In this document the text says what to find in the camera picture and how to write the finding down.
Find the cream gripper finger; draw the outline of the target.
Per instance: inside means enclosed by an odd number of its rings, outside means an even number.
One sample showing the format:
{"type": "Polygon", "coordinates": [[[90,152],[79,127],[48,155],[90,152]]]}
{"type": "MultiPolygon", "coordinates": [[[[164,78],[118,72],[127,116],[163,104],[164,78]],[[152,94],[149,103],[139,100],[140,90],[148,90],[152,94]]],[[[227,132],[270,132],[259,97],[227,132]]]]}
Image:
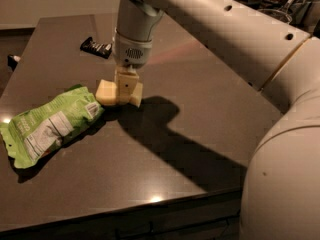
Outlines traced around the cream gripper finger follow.
{"type": "Polygon", "coordinates": [[[115,68],[115,72],[117,74],[136,75],[136,70],[132,66],[129,66],[129,67],[117,66],[115,68]]]}
{"type": "Polygon", "coordinates": [[[127,104],[139,81],[137,72],[136,75],[117,74],[115,72],[114,80],[117,87],[117,103],[120,105],[127,104]]]}

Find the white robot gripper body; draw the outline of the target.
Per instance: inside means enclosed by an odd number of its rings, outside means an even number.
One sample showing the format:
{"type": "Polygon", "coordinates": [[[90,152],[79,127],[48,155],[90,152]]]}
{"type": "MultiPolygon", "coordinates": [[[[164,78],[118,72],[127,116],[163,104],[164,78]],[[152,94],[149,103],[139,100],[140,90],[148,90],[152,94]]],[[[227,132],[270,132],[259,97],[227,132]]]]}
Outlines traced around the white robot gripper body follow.
{"type": "Polygon", "coordinates": [[[153,32],[163,11],[136,0],[120,0],[113,38],[113,57],[122,67],[139,69],[150,56],[153,32]]]}

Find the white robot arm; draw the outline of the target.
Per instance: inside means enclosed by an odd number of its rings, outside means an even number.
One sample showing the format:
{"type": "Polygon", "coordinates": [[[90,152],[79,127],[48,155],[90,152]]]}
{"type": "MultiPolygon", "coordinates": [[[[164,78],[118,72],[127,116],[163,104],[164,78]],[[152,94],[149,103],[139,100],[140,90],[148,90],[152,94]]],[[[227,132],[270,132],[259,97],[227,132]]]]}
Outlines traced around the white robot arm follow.
{"type": "Polygon", "coordinates": [[[233,0],[135,0],[166,12],[277,106],[247,169],[240,240],[320,240],[319,40],[233,0]]]}

